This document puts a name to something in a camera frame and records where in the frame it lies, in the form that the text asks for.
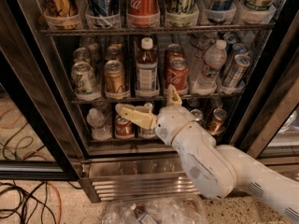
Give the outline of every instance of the water bottle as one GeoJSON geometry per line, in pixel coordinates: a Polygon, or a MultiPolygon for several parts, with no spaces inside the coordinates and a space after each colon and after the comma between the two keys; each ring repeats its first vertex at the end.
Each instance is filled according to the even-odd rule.
{"type": "Polygon", "coordinates": [[[197,81],[202,87],[212,87],[219,72],[226,62],[226,42],[223,40],[217,40],[215,45],[210,47],[204,56],[204,63],[202,72],[199,73],[197,81]]]}
{"type": "Polygon", "coordinates": [[[111,137],[111,130],[107,126],[106,118],[101,111],[91,108],[86,120],[92,128],[93,139],[104,141],[111,137]]]}
{"type": "Polygon", "coordinates": [[[137,89],[156,91],[157,52],[153,49],[153,40],[145,37],[141,40],[141,50],[136,56],[137,89]]]}

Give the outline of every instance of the bottle cap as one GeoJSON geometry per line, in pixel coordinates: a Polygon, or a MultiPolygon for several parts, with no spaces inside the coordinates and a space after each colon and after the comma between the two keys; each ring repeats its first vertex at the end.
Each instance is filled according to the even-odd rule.
{"type": "Polygon", "coordinates": [[[217,49],[225,49],[226,48],[226,42],[223,40],[217,40],[215,44],[217,49]]]}
{"type": "Polygon", "coordinates": [[[133,203],[133,205],[131,205],[131,210],[135,210],[137,207],[137,204],[136,203],[133,203]]]}
{"type": "Polygon", "coordinates": [[[97,110],[95,108],[91,108],[90,111],[89,111],[89,115],[92,118],[95,118],[97,116],[97,110]]]}
{"type": "Polygon", "coordinates": [[[152,49],[153,43],[150,37],[145,37],[141,40],[142,49],[152,49]]]}

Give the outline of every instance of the floor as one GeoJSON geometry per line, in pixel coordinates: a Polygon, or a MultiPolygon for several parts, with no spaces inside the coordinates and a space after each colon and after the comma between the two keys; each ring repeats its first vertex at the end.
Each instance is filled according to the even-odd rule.
{"type": "MultiPolygon", "coordinates": [[[[0,96],[0,160],[53,161],[7,95],[0,96]]],[[[221,201],[201,202],[205,224],[291,223],[271,208],[243,194],[221,201]]],[[[0,180],[0,224],[102,223],[110,205],[107,202],[91,203],[76,182],[0,180]]]]}

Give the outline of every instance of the vent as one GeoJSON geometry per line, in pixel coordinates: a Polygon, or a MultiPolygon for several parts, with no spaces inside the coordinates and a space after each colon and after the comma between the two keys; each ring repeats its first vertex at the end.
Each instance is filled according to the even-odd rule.
{"type": "Polygon", "coordinates": [[[257,183],[249,183],[248,186],[249,191],[251,194],[257,198],[262,198],[263,197],[263,189],[262,187],[257,184],[257,183]]]}
{"type": "Polygon", "coordinates": [[[295,210],[291,209],[290,207],[284,210],[284,214],[293,222],[295,223],[299,222],[299,214],[295,210]]]}
{"type": "Polygon", "coordinates": [[[193,166],[193,167],[190,169],[190,175],[191,175],[194,179],[196,179],[196,178],[200,175],[200,170],[199,170],[197,167],[193,166]]]}

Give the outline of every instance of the coca-cola can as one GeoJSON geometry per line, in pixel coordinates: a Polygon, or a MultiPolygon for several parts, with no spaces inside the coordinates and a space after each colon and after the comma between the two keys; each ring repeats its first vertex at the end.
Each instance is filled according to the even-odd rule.
{"type": "MultiPolygon", "coordinates": [[[[128,0],[128,14],[134,16],[150,16],[157,13],[157,0],[128,0]]],[[[134,20],[139,27],[151,26],[149,21],[134,20]]]]}
{"type": "Polygon", "coordinates": [[[187,86],[189,67],[185,58],[174,58],[166,71],[165,88],[168,89],[170,84],[181,91],[187,86]]]}
{"type": "Polygon", "coordinates": [[[120,139],[128,139],[134,137],[133,123],[120,115],[115,118],[115,136],[120,139]]]}
{"type": "Polygon", "coordinates": [[[164,52],[164,79],[166,79],[166,72],[171,61],[177,57],[185,58],[184,48],[180,44],[170,44],[164,52]]]}
{"type": "Polygon", "coordinates": [[[106,90],[110,93],[126,92],[125,72],[122,63],[114,60],[104,66],[106,90]]]}

